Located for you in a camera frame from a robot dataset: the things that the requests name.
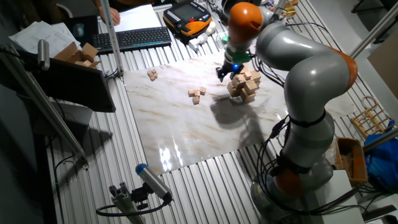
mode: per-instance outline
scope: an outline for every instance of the white paper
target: white paper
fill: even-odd
[[[76,43],[76,46],[80,45],[80,42],[76,40],[76,38],[73,36],[73,34],[68,29],[67,25],[65,25],[63,22],[61,22],[59,24],[54,24],[51,26],[55,31],[58,31],[59,33],[63,34],[66,38],[74,41],[74,43]]]
[[[127,30],[160,27],[161,24],[151,4],[136,7],[120,13],[120,24],[115,26],[116,32]]]
[[[73,42],[46,22],[34,22],[9,38],[32,54],[37,54],[37,43],[43,39],[49,43],[50,57],[56,56]]]

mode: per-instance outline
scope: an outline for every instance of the keyboard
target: keyboard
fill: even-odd
[[[170,45],[172,40],[167,27],[154,27],[117,32],[120,51],[148,49]],[[93,46],[99,53],[112,52],[111,39],[108,34],[93,35]]]

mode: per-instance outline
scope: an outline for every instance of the robotic arm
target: robotic arm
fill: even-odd
[[[319,189],[332,178],[333,169],[322,156],[335,132],[325,105],[351,88],[358,70],[349,56],[296,34],[278,18],[264,7],[236,4],[229,17],[224,65],[217,72],[221,81],[230,72],[231,77],[239,73],[248,61],[243,55],[256,37],[256,54],[261,61],[289,71],[284,87],[289,137],[277,160],[278,167],[272,171],[273,178],[267,181],[273,195],[287,202]],[[257,195],[253,193],[256,185],[252,185],[252,197],[261,210],[264,202],[258,201],[258,191]]]

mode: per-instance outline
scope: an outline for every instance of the white marble surface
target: white marble surface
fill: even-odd
[[[124,74],[146,159],[156,174],[259,143],[286,116],[283,89],[266,77],[252,103],[230,98],[229,78],[220,83],[215,72],[223,60],[220,52],[161,65],[154,68],[159,74],[154,82],[147,69]],[[193,105],[188,90],[201,86],[207,88],[206,95]],[[336,119],[356,108],[344,94],[331,100],[326,110]]]

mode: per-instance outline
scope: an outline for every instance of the black monitor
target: black monitor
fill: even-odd
[[[37,63],[37,55],[19,50],[24,60]],[[116,111],[102,71],[50,58],[47,71],[33,71],[47,96],[78,103],[93,111]]]

